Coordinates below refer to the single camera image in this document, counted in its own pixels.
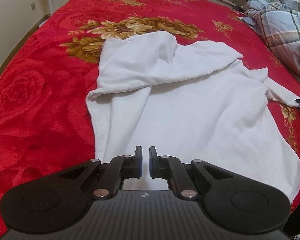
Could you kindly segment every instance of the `bed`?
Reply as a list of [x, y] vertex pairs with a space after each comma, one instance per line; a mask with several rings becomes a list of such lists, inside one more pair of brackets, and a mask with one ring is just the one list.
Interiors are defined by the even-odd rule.
[[[244, 55], [247, 68], [268, 67], [272, 79], [300, 96], [299, 83], [240, 16], [206, 0], [70, 0], [58, 9], [0, 77], [0, 198], [94, 157], [85, 97], [96, 88], [106, 38], [165, 30], [183, 45], [222, 41]], [[300, 110], [268, 107], [300, 158]], [[300, 191], [291, 210], [299, 203]], [[0, 235], [5, 230], [0, 217]]]

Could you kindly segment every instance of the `plaid blanket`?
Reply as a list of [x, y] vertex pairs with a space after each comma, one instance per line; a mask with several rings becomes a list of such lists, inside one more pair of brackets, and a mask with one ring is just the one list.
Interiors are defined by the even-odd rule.
[[300, 75], [300, 0], [279, 1], [248, 0], [245, 14], [256, 22], [269, 49]]

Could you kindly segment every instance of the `white sleeve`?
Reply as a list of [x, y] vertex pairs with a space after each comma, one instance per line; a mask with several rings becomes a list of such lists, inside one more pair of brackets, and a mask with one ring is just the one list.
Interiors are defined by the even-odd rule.
[[300, 103], [296, 103], [296, 99], [300, 98], [290, 90], [279, 85], [271, 78], [266, 78], [263, 82], [267, 87], [266, 97], [275, 102], [281, 102], [290, 107], [300, 107]]

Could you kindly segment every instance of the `metal pin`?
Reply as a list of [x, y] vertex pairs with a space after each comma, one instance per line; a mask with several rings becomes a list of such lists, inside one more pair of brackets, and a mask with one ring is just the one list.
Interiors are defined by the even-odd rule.
[[197, 193], [192, 189], [185, 189], [185, 190], [181, 191], [181, 195], [183, 195], [183, 197], [186, 197], [186, 198], [193, 198], [197, 195]]
[[110, 192], [105, 188], [98, 188], [93, 192], [96, 197], [106, 197], [109, 195], [109, 193]]

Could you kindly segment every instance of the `white fabric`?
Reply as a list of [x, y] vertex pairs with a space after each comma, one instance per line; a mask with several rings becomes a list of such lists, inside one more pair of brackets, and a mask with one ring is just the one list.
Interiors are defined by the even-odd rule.
[[178, 45], [163, 31], [104, 43], [87, 106], [102, 162], [143, 147], [143, 178], [127, 180], [125, 189], [167, 189], [149, 177], [148, 149], [155, 146], [159, 156], [202, 159], [294, 199], [300, 161], [267, 99], [298, 107], [299, 97], [268, 78], [267, 68], [248, 70], [240, 57], [222, 42]]

